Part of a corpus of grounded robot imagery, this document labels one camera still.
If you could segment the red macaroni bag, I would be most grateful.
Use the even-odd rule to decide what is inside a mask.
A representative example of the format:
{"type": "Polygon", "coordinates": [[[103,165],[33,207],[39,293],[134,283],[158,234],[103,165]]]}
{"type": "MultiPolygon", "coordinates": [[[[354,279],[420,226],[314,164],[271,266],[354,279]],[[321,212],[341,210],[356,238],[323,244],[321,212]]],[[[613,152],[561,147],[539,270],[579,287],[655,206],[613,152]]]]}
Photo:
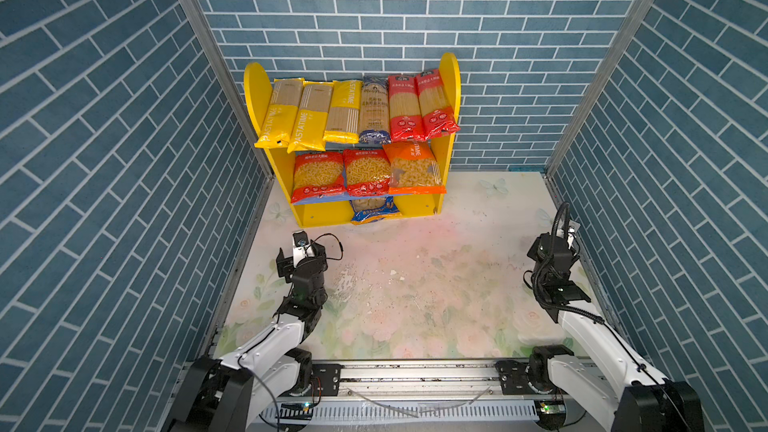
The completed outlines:
{"type": "Polygon", "coordinates": [[[340,152],[315,152],[296,156],[291,202],[341,195],[346,191],[340,152]]]}
{"type": "Polygon", "coordinates": [[[342,157],[350,196],[374,197],[389,193],[391,165],[383,149],[349,149],[342,157]]]}

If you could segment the orange macaroni bag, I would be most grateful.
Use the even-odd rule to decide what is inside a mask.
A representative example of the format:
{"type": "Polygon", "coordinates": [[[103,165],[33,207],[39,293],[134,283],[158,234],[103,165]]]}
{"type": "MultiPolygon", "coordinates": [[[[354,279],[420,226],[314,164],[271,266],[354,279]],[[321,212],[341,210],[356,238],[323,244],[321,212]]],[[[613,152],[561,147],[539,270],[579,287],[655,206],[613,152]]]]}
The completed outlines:
{"type": "Polygon", "coordinates": [[[391,166],[392,194],[444,194],[439,164],[427,142],[403,141],[385,144],[391,166]]]}

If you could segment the red spaghetti bag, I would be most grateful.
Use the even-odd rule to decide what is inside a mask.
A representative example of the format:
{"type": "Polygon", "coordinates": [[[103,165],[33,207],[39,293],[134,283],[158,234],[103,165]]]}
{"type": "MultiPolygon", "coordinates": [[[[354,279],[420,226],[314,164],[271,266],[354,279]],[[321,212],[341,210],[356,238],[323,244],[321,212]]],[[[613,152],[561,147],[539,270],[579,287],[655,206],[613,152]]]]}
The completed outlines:
{"type": "Polygon", "coordinates": [[[415,78],[415,82],[425,137],[432,139],[458,132],[460,127],[439,71],[424,71],[415,78]]]}
{"type": "Polygon", "coordinates": [[[415,77],[388,77],[390,135],[393,142],[424,141],[425,131],[416,91],[415,77]]]}

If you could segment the blue orange shell pasta bag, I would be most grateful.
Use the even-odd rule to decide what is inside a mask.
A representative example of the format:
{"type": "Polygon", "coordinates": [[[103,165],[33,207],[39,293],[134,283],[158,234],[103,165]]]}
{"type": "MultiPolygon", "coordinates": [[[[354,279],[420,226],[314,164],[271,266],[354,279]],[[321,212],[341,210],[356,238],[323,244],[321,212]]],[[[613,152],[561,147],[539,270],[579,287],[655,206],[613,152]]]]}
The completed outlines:
{"type": "Polygon", "coordinates": [[[392,196],[356,199],[351,200],[350,204],[354,212],[351,219],[353,225],[363,225],[402,217],[402,213],[394,203],[392,196]]]}

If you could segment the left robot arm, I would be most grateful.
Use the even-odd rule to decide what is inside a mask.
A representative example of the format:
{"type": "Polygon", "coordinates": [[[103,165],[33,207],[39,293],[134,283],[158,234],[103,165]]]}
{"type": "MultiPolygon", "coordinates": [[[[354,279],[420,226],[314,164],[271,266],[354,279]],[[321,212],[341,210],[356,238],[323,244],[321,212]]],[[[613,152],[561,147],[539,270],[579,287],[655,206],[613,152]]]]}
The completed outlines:
{"type": "Polygon", "coordinates": [[[163,431],[244,431],[277,397],[303,392],[312,377],[311,354],[299,348],[319,322],[327,301],[325,247],[303,231],[293,253],[276,257],[278,276],[291,286],[272,321],[235,351],[200,357],[187,371],[163,431]]]}

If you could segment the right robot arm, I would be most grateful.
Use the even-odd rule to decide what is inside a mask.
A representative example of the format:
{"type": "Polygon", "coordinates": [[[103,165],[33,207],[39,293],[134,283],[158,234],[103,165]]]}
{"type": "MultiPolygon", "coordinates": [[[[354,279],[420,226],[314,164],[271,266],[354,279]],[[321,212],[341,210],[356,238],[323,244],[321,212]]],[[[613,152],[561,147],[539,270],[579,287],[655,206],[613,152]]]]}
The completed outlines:
{"type": "Polygon", "coordinates": [[[702,431],[696,391],[674,382],[641,357],[598,314],[590,297],[570,278],[578,259],[570,232],[535,239],[527,255],[534,268],[527,280],[536,302],[579,342],[593,363],[588,368],[564,345],[538,346],[528,362],[499,361],[505,393],[526,378],[540,395],[564,392],[606,431],[702,431]]]}

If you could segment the yellow spaghetti bag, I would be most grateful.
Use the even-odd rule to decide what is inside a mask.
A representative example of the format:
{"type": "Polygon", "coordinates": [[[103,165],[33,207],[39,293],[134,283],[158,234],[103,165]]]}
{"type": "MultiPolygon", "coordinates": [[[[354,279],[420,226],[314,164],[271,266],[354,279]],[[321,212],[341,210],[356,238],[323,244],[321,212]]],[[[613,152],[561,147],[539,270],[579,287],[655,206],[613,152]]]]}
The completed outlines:
{"type": "Polygon", "coordinates": [[[289,145],[303,87],[302,79],[275,81],[256,148],[286,148],[289,145]]]}
{"type": "Polygon", "coordinates": [[[358,122],[362,85],[361,80],[334,83],[323,134],[325,142],[356,144],[359,141],[358,122]]]}
{"type": "Polygon", "coordinates": [[[332,82],[305,82],[288,153],[325,150],[324,132],[332,99],[332,82]]]}

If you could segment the blue spaghetti bag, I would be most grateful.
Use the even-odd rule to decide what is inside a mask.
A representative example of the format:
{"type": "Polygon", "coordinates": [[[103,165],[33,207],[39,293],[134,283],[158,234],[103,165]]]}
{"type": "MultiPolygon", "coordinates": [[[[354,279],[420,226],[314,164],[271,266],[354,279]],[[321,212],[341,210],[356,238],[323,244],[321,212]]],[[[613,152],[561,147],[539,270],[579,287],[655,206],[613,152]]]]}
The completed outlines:
{"type": "Polygon", "coordinates": [[[358,120],[360,143],[391,142],[388,98],[387,76],[366,76],[363,79],[358,120]]]}

